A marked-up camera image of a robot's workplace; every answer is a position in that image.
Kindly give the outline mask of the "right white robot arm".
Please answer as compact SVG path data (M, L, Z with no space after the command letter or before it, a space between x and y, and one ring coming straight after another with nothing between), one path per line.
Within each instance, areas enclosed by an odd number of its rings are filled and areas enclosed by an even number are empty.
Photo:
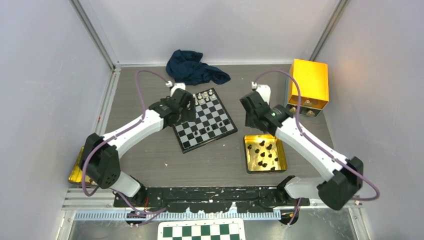
M246 111L245 126L269 133L287 143L320 174L319 177L288 176L277 185L277 198L283 205L296 199L320 199L333 210L340 210L362 188L363 162L334 151L304 126L282 105L271 108L258 91L240 99Z

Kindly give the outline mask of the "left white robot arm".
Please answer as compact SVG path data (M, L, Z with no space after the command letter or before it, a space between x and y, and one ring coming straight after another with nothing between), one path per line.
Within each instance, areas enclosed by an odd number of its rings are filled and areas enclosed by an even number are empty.
M153 103L146 111L121 128L86 138L79 168L101 189L112 189L126 196L133 206L146 200L145 187L137 179L124 173L120 159L146 137L181 122L194 120L195 98L183 88L175 88L170 95Z

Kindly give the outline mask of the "orange drawer box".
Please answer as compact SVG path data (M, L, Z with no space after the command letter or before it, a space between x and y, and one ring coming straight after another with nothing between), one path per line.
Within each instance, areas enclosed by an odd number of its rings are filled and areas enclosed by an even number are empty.
M300 95L299 114L308 117L318 116L330 100L328 65L296 58L289 73L298 83L300 92L288 78L284 96L285 107L294 114L297 110L298 95Z

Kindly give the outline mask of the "black white chess board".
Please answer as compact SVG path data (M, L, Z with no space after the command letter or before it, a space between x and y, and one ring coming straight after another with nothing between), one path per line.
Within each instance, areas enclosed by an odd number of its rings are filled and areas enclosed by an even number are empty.
M195 120L172 126L184 154L238 131L214 88L193 96Z

